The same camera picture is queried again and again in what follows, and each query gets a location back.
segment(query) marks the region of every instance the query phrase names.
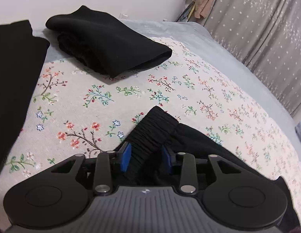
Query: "folded black garment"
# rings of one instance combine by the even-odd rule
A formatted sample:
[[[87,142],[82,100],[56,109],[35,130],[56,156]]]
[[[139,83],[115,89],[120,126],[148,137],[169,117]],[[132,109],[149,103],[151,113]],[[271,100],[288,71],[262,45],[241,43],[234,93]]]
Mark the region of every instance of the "folded black garment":
[[[127,172],[119,176],[116,185],[177,186],[178,181],[163,171],[161,155],[163,145],[168,145],[175,153],[187,152],[200,159],[207,159],[208,155],[217,154],[249,172],[265,178],[230,151],[218,145],[203,133],[179,123],[158,106],[153,107],[148,112],[125,141],[132,145],[131,159]],[[279,228],[288,233],[290,230],[300,227],[298,216],[293,208],[290,191],[283,178],[279,177],[277,180],[268,181],[280,187],[288,200],[288,207]]]
[[[24,124],[48,40],[29,21],[0,25],[0,171]]]
[[[46,27],[61,33],[61,50],[112,78],[126,70],[155,67],[172,55],[169,47],[133,31],[110,14],[86,6],[49,18]]]

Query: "gray bedsheet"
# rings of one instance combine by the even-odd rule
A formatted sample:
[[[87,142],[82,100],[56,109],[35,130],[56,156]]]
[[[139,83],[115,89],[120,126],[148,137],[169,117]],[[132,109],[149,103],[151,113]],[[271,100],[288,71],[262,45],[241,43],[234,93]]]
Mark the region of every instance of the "gray bedsheet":
[[[122,22],[147,37],[169,37],[180,41],[189,50],[220,70],[256,100],[276,121],[290,139],[301,161],[301,143],[296,135],[291,116],[273,94],[241,62],[212,39],[204,27],[194,22],[172,23],[131,20],[122,20]],[[47,38],[51,43],[46,62],[69,57],[59,50],[54,32],[48,29],[34,30],[33,35]]]

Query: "silver screw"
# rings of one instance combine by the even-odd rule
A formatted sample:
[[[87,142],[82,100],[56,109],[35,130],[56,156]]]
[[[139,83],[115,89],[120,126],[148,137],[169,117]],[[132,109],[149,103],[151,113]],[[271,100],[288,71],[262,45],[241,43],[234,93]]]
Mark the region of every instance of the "silver screw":
[[[106,193],[108,192],[111,188],[108,185],[98,185],[94,188],[97,192],[99,193]]]
[[[184,185],[184,186],[181,186],[180,190],[183,193],[193,193],[196,191],[196,188],[192,185]]]

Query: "white logo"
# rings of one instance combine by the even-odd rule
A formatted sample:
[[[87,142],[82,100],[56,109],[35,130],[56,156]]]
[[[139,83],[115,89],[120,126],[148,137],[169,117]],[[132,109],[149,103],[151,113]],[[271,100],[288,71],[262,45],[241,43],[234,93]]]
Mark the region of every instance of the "white logo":
[[[151,191],[150,191],[150,189],[144,189],[144,190],[142,190],[141,192],[144,193],[144,194],[148,194],[148,193],[151,192]]]

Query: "bed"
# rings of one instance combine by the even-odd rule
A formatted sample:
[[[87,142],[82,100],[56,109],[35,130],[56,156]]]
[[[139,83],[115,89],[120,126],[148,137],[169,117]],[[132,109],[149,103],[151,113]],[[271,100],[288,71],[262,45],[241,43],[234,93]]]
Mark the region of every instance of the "bed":
[[[199,24],[123,23],[168,45],[172,57],[111,79],[61,52],[53,32],[33,32],[51,45],[0,175],[0,228],[9,227],[2,207],[9,188],[73,154],[114,149],[155,105],[266,177],[283,176],[301,222],[301,144],[292,118],[268,89]]]

